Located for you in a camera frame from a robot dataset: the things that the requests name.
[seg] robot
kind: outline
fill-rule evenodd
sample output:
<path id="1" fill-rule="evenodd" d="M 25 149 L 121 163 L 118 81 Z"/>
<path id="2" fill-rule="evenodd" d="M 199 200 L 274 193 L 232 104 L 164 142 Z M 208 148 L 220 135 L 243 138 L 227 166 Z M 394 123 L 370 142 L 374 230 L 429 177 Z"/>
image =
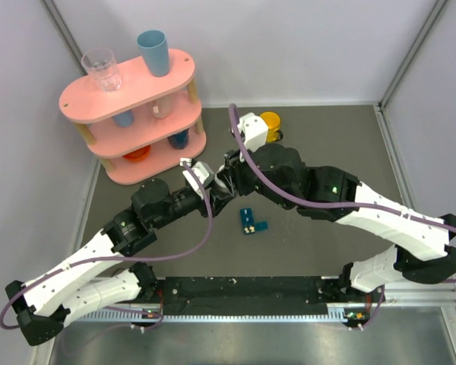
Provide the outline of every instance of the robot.
<path id="1" fill-rule="evenodd" d="M 146 180 L 131 197 L 131 205 L 105 224 L 81 249 L 45 275 L 27 282 L 13 281 L 5 288 L 11 299 L 39 279 L 63 270 L 60 275 L 31 287 L 12 304 L 18 326 L 29 345 L 42 344 L 76 319 L 114 303 L 159 303 L 161 290 L 169 293 L 169 297 L 162 298 L 163 311 L 168 314 L 195 313 L 189 312 L 186 303 L 197 300 L 204 304 L 216 302 L 220 308 L 227 308 L 218 313 L 222 315 L 283 315 L 287 314 L 285 309 L 277 304 L 270 307 L 267 303 L 277 303 L 272 293 L 282 293 L 283 297 L 283 290 L 287 287 L 287 297 L 315 298 L 315 307 L 320 308 L 321 304 L 334 301 L 362 302 L 368 295 L 375 298 L 379 287 L 394 281 L 437 284 L 456 273 L 456 248 L 449 246 L 454 233 L 409 219 L 412 213 L 428 222 L 456 227 L 453 214 L 442 217 L 417 214 L 379 195 L 355 176 L 336 167 L 307 167 L 294 148 L 266 143 L 268 128 L 259 116 L 249 113 L 237 120 L 237 130 L 232 130 L 232 133 L 243 138 L 243 144 L 257 168 L 283 191 L 311 202 L 375 204 L 402 214 L 371 208 L 309 208 L 298 205 L 269 189 L 245 161 L 240 150 L 226 152 L 224 163 L 216 173 L 206 163 L 182 159 L 181 164 L 187 164 L 192 169 L 191 173 L 183 172 L 185 187 L 171 192 L 161 179 Z M 199 183 L 209 195 L 208 202 Z M 156 230 L 193 211 L 207 217 L 207 205 L 216 217 L 237 196 L 252 193 L 264 196 L 282 209 L 295 208 L 304 217 L 358 227 L 393 244 L 371 259 L 345 265 L 337 278 L 278 278 L 277 283 L 273 278 L 237 278 L 233 279 L 239 282 L 233 286 L 237 291 L 225 290 L 219 297 L 220 278 L 161 279 L 156 278 L 151 266 L 140 262 L 112 278 L 91 281 L 123 258 L 131 258 L 153 243 Z M 92 260 L 84 265 L 72 265 L 97 257 L 108 261 Z M 257 290 L 260 295 L 250 296 L 249 293 Z M 191 300 L 186 301 L 186 295 L 177 294 L 182 291 L 190 293 Z M 236 303 L 247 297 L 252 300 L 250 303 L 255 303 L 254 309 L 247 309 L 249 306 L 245 304 L 245 309 L 236 308 Z M 237 301 L 223 306 L 221 298 L 235 298 Z M 301 307 L 292 313 L 304 314 L 307 310 Z M 368 319 L 352 321 L 349 325 L 361 325 L 365 320 Z"/>

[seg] shelf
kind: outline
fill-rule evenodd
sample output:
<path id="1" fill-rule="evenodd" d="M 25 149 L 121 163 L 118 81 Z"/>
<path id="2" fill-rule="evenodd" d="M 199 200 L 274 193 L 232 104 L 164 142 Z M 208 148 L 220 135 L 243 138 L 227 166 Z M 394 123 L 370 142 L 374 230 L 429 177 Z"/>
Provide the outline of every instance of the shelf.
<path id="1" fill-rule="evenodd" d="M 206 146 L 206 134 L 196 134 L 193 128 L 189 129 L 189 144 L 183 150 L 171 147 L 167 139 L 152 144 L 150 154 L 141 162 L 129 162 L 123 157 L 112 161 L 115 169 L 107 172 L 111 180 L 122 185 L 139 183 L 153 175 L 161 173 L 171 167 L 179 165 L 181 157 L 198 156 Z"/>
<path id="2" fill-rule="evenodd" d="M 179 49 L 169 50 L 170 72 L 156 78 L 142 57 L 119 64 L 122 86 L 111 93 L 101 91 L 91 76 L 73 81 L 59 98 L 59 108 L 72 122 L 90 124 L 171 94 L 186 86 L 195 74 L 192 57 Z"/>
<path id="3" fill-rule="evenodd" d="M 118 127 L 111 118 L 93 124 L 90 130 L 97 142 L 89 144 L 89 149 L 99 157 L 121 157 L 195 124 L 201 115 L 201 102 L 191 104 L 185 90 L 176 91 L 171 97 L 173 112 L 165 119 L 154 118 L 151 107 L 143 104 L 133 109 L 135 120 L 127 128 Z"/>

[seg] blue object on table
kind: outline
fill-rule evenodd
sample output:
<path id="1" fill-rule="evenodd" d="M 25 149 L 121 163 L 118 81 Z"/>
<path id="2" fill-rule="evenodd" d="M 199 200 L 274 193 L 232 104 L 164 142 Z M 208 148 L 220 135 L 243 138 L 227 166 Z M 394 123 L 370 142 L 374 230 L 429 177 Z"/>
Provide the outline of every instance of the blue object on table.
<path id="1" fill-rule="evenodd" d="M 118 127 L 129 127 L 134 122 L 134 113 L 131 110 L 113 116 L 113 120 Z"/>
<path id="2" fill-rule="evenodd" d="M 170 135 L 167 137 L 167 141 L 169 141 L 170 145 L 173 146 L 176 150 L 183 150 L 189 143 L 189 129 L 186 129 L 185 131 L 176 133 L 174 135 Z"/>
<path id="3" fill-rule="evenodd" d="M 169 48 L 164 33 L 160 30 L 143 32 L 137 37 L 137 45 L 153 76 L 161 78 L 169 73 Z"/>
<path id="4" fill-rule="evenodd" d="M 244 234 L 253 234 L 268 229 L 268 223 L 266 221 L 255 223 L 251 208 L 240 209 L 240 217 L 242 218 Z"/>

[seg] light blue cup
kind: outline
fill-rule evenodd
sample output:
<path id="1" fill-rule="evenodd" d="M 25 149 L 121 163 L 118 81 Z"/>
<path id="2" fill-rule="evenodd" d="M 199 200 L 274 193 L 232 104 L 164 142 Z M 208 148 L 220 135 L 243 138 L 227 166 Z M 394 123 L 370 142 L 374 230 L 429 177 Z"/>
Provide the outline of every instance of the light blue cup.
<path id="1" fill-rule="evenodd" d="M 134 122 L 134 113 L 131 110 L 113 116 L 113 121 L 118 127 L 129 127 Z"/>
<path id="2" fill-rule="evenodd" d="M 161 78 L 169 73 L 169 48 L 164 33 L 160 30 L 143 32 L 137 37 L 137 45 L 153 76 Z"/>

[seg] orange bowl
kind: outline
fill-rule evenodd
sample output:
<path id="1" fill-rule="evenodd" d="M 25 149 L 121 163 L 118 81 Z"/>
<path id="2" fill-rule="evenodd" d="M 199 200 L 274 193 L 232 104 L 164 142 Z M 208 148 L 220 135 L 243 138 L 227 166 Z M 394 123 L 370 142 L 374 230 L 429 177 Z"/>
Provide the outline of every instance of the orange bowl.
<path id="1" fill-rule="evenodd" d="M 150 153 L 150 145 L 139 148 L 135 151 L 130 152 L 129 154 L 126 154 L 123 156 L 126 160 L 130 162 L 140 162 L 145 160 L 145 158 L 149 155 Z"/>

